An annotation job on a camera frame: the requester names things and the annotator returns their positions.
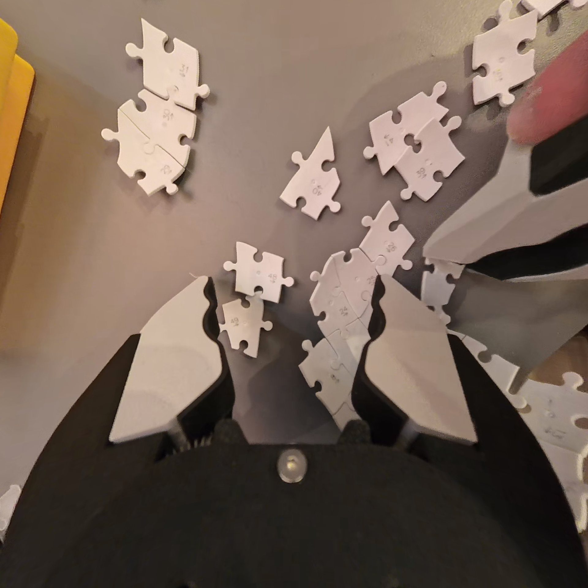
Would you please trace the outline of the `small curved puzzle section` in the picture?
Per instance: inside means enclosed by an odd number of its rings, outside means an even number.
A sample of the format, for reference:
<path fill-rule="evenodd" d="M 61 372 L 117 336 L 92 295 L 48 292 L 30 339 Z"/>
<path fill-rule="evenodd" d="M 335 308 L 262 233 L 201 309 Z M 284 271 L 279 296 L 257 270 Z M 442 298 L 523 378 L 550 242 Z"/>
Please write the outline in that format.
<path fill-rule="evenodd" d="M 340 430 L 359 416 L 352 404 L 352 386 L 364 346 L 370 340 L 371 298 L 379 276 L 393 276 L 399 268 L 409 270 L 412 261 L 405 255 L 415 238 L 399 220 L 393 204 L 386 201 L 375 217 L 366 216 L 368 229 L 359 247 L 332 254 L 321 272 L 314 271 L 316 283 L 310 297 L 313 314 L 323 338 L 313 344 L 306 340 L 307 353 L 299 369 Z"/>

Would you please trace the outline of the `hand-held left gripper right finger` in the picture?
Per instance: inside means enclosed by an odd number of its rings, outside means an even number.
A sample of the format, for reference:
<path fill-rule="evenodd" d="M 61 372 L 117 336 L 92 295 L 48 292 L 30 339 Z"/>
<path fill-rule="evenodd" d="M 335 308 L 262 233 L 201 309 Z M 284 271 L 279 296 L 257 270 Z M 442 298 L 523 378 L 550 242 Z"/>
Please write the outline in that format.
<path fill-rule="evenodd" d="M 475 444 L 477 435 L 445 325 L 388 275 L 371 298 L 369 341 L 352 386 L 352 405 L 374 444 L 411 444 L 429 435 Z"/>

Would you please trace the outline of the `assembled white puzzle section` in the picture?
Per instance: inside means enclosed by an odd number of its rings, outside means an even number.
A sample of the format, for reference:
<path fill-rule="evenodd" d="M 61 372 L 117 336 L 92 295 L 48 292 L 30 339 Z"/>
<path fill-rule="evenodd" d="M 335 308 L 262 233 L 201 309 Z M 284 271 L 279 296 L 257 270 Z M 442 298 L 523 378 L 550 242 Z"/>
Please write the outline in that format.
<path fill-rule="evenodd" d="M 587 430 L 578 426 L 587 418 L 587 393 L 579 390 L 583 378 L 572 371 L 563 374 L 561 385 L 527 379 L 517 393 L 511 386 L 518 367 L 500 356 L 480 360 L 487 347 L 451 329 L 504 393 L 539 442 L 558 477 L 579 531 L 587 527 L 587 482 L 583 478 L 587 457 Z"/>

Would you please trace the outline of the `white puzzle pieces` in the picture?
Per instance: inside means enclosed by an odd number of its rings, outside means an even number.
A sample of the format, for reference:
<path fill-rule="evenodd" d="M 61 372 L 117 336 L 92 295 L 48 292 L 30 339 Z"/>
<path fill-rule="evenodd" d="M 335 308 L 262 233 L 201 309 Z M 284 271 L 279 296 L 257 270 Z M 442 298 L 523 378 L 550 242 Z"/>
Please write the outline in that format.
<path fill-rule="evenodd" d="M 165 81 L 163 94 L 157 95 L 154 87 L 142 89 L 139 99 L 146 103 L 146 110 L 141 112 L 135 101 L 128 100 L 117 110 L 117 129 L 102 131 L 106 141 L 116 143 L 117 147 L 108 149 L 116 151 L 117 164 L 121 170 L 138 183 L 138 189 L 152 197 L 162 198 L 170 194 L 173 199 L 178 191 L 179 181 L 186 177 L 185 168 L 189 162 L 190 146 L 183 145 L 182 140 L 192 138 L 196 128 L 196 113 L 189 112 L 189 106 L 180 106 L 180 82 Z M 438 193 L 442 186 L 435 174 L 446 179 L 465 160 L 455 147 L 450 131 L 458 128 L 461 119 L 454 116 L 444 123 L 447 109 L 437 101 L 446 91 L 446 83 L 440 81 L 433 88 L 431 95 L 420 93 L 399 107 L 400 122 L 393 121 L 393 113 L 387 112 L 370 122 L 373 146 L 364 150 L 364 157 L 378 157 L 382 174 L 396 168 L 403 181 L 408 184 L 401 190 L 402 200 L 417 197 L 426 202 Z M 39 148 L 44 130 L 32 133 L 26 126 L 26 111 L 21 136 L 15 155 L 8 184 L 9 203 L 23 203 L 26 189 L 34 176 L 38 163 Z M 296 151 L 292 162 L 298 167 L 283 189 L 280 200 L 296 208 L 303 202 L 302 211 L 307 216 L 318 219 L 322 212 L 331 208 L 332 212 L 340 210 L 340 203 L 334 200 L 341 180 L 336 168 L 324 169 L 325 163 L 335 159 L 334 142 L 329 128 L 307 157 Z M 259 331 L 263 325 L 262 312 L 265 304 L 262 299 L 276 305 L 280 299 L 281 288 L 291 286 L 293 278 L 282 275 L 283 259 L 268 252 L 260 261 L 254 260 L 256 249 L 243 242 L 236 244 L 235 262 L 228 261 L 224 268 L 236 272 L 235 290 L 247 294 L 247 301 L 252 307 L 241 306 L 240 300 L 233 300 L 224 305 L 227 314 L 226 325 L 221 330 L 228 330 L 232 343 L 239 348 L 241 342 L 251 341 L 246 352 L 256 356 L 259 343 Z M 8 527 L 13 504 L 16 498 L 8 498 L 14 492 L 20 492 L 18 483 L 26 480 L 30 468 L 24 467 L 24 455 L 15 453 L 8 460 L 8 452 L 17 449 L 28 451 L 37 456 L 33 450 L 32 431 L 24 428 L 24 417 L 17 417 L 9 410 L 11 401 L 21 401 L 22 408 L 36 410 L 39 402 L 26 400 L 7 381 L 1 381 L 1 489 L 8 490 L 4 500 L 9 504 L 8 513 L 1 515 L 1 535 Z"/>

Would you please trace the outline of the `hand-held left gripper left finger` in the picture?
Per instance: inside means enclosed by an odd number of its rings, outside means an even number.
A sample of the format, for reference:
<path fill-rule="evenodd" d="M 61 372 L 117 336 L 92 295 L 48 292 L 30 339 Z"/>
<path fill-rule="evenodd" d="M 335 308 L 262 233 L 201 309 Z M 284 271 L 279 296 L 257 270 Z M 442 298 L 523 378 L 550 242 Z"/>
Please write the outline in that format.
<path fill-rule="evenodd" d="M 215 286 L 199 276 L 141 329 L 109 441 L 167 433 L 196 444 L 231 418 L 235 390 L 218 337 Z"/>

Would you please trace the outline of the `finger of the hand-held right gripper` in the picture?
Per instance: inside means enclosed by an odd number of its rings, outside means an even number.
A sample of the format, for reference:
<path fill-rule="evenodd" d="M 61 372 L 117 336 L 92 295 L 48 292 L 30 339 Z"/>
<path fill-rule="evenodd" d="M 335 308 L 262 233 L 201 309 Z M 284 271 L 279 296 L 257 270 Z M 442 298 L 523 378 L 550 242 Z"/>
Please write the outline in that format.
<path fill-rule="evenodd" d="M 423 255 L 506 282 L 586 280 L 587 179 L 535 195 L 531 173 L 532 147 L 508 140 L 496 175 L 437 228 Z"/>
<path fill-rule="evenodd" d="M 456 332 L 519 367 L 512 392 L 587 326 L 587 280 L 502 282 L 462 275 L 448 305 Z"/>

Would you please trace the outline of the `yellow plastic bin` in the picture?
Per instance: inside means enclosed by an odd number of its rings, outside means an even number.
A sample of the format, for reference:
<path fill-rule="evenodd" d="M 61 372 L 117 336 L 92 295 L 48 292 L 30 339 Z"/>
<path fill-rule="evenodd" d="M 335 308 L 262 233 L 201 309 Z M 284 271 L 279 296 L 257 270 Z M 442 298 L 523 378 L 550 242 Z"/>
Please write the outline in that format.
<path fill-rule="evenodd" d="M 17 54 L 18 35 L 1 20 L 1 206 L 4 204 L 35 71 Z"/>

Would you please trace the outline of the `person's right hand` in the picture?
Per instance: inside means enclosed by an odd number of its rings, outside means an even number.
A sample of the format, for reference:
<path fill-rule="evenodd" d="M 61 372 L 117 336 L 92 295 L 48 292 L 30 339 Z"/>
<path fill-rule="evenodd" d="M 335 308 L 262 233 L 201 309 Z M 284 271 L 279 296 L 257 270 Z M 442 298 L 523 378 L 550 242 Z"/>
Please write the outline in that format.
<path fill-rule="evenodd" d="M 537 145 L 587 116 L 587 32 L 530 83 L 509 114 L 506 132 L 520 145 Z"/>

